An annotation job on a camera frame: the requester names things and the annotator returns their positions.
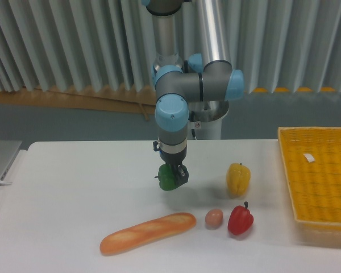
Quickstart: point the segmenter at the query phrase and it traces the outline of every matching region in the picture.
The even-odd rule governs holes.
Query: baguette
[[[100,251],[103,255],[118,254],[185,232],[193,228],[196,222],[196,218],[190,213],[170,214],[108,235],[102,240]]]

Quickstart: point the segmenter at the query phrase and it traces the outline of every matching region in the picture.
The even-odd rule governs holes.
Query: white label
[[[314,162],[314,157],[311,154],[303,154],[309,163]]]

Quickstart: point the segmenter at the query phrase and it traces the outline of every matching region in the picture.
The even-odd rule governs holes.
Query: egg
[[[210,210],[205,217],[208,228],[216,229],[221,226],[223,220],[223,212],[220,209]]]

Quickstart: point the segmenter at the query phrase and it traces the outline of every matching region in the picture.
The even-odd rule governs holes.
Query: yellow basket
[[[278,139],[295,220],[341,230],[341,127],[280,127]]]

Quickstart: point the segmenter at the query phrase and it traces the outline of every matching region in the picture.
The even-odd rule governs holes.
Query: red bell pepper
[[[227,229],[233,235],[240,235],[244,233],[254,222],[254,217],[251,215],[250,210],[248,210],[248,202],[245,202],[244,204],[245,207],[235,207],[231,212],[230,219],[228,220]]]

